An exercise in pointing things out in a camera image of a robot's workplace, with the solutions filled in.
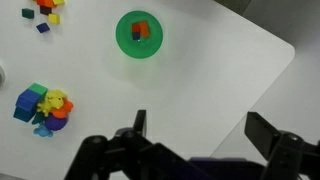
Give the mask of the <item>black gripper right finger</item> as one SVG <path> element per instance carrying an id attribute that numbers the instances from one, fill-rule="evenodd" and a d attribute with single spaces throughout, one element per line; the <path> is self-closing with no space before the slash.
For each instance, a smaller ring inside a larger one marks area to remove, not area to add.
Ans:
<path id="1" fill-rule="evenodd" d="M 298 180 L 300 174 L 320 180 L 319 145 L 278 130 L 257 112 L 248 112 L 245 135 L 267 161 L 260 180 Z"/>

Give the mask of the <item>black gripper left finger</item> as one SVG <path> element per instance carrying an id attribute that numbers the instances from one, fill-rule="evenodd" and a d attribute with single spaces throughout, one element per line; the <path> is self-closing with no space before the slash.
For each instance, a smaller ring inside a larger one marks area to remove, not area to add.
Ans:
<path id="1" fill-rule="evenodd" d="M 85 138 L 64 180 L 110 180 L 122 172 L 129 180 L 183 180 L 185 161 L 160 143 L 146 139 L 147 111 L 138 110 L 132 127 Z"/>

